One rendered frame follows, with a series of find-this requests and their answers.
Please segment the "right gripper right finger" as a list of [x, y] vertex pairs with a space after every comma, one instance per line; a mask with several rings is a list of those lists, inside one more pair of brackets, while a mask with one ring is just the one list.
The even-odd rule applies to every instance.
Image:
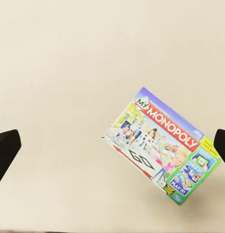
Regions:
[[214, 138], [214, 148], [225, 162], [225, 130], [218, 129]]

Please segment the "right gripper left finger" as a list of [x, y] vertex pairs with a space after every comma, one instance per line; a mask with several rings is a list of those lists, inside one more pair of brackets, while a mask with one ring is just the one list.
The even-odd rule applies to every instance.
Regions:
[[0, 133], [0, 181], [21, 149], [17, 129]]

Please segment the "board game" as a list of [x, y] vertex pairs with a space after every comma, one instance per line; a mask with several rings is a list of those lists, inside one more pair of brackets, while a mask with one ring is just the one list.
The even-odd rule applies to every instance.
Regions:
[[209, 137], [144, 86], [102, 139], [179, 206], [222, 161]]

